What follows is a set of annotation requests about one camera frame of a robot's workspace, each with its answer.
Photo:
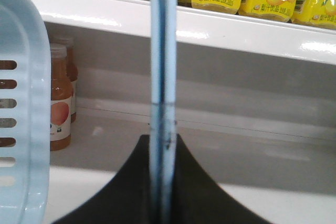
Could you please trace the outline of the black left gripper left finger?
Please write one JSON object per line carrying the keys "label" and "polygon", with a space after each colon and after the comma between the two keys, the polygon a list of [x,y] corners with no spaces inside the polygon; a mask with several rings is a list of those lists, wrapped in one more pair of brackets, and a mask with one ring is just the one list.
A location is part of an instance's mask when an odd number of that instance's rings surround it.
{"label": "black left gripper left finger", "polygon": [[151,223],[149,136],[141,135],[115,176],[54,223]]}

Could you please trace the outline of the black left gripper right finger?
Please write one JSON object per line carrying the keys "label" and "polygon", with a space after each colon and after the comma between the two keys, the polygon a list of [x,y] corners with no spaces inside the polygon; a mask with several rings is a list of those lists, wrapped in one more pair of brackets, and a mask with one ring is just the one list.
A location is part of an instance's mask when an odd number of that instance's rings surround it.
{"label": "black left gripper right finger", "polygon": [[176,139],[172,223],[270,223],[234,199]]}

